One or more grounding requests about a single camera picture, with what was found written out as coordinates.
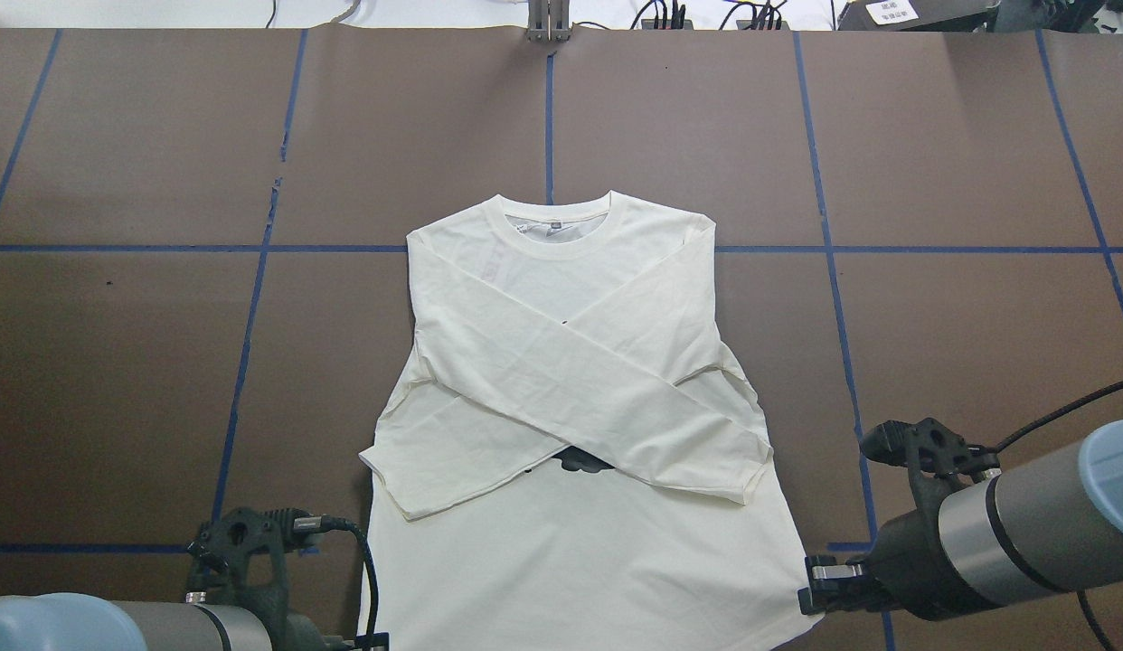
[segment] metal bracket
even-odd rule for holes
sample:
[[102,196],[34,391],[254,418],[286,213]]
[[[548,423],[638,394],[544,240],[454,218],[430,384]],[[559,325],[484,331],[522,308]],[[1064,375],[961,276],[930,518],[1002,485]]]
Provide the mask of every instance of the metal bracket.
[[529,40],[569,40],[569,0],[529,0]]

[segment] white label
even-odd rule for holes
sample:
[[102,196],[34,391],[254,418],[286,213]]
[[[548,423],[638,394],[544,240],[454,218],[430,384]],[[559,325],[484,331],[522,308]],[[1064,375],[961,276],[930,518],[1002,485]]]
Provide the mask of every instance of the white label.
[[867,12],[876,25],[895,25],[904,21],[913,21],[920,13],[914,11],[914,7],[909,0],[884,0],[884,2],[873,2],[867,4]]

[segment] white shirt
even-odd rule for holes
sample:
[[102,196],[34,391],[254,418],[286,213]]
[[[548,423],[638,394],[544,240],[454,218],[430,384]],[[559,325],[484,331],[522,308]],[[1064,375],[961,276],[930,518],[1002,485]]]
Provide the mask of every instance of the white shirt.
[[[710,219],[497,196],[408,244],[413,349],[362,453],[396,651],[755,650],[813,625],[714,324]],[[614,469],[563,470],[569,446]]]

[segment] crew neckline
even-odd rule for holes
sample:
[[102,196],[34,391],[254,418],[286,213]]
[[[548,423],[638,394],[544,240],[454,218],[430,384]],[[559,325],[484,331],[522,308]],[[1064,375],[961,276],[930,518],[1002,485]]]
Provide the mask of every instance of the crew neckline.
[[[485,202],[485,214],[490,227],[509,246],[528,256],[544,259],[567,259],[586,255],[605,244],[614,235],[620,222],[624,195],[609,191],[603,198],[590,202],[563,203],[563,205],[538,205],[538,203],[515,202],[495,194]],[[508,217],[549,223],[553,221],[575,222],[605,216],[602,223],[590,233],[568,242],[541,242],[520,233]]]

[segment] barcode sticker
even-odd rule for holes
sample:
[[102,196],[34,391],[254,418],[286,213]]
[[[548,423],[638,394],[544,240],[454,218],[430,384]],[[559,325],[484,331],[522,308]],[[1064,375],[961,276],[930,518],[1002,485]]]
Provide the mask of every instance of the barcode sticker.
[[920,13],[909,0],[884,0],[867,4],[867,12],[876,25],[895,25],[902,21],[913,21]]

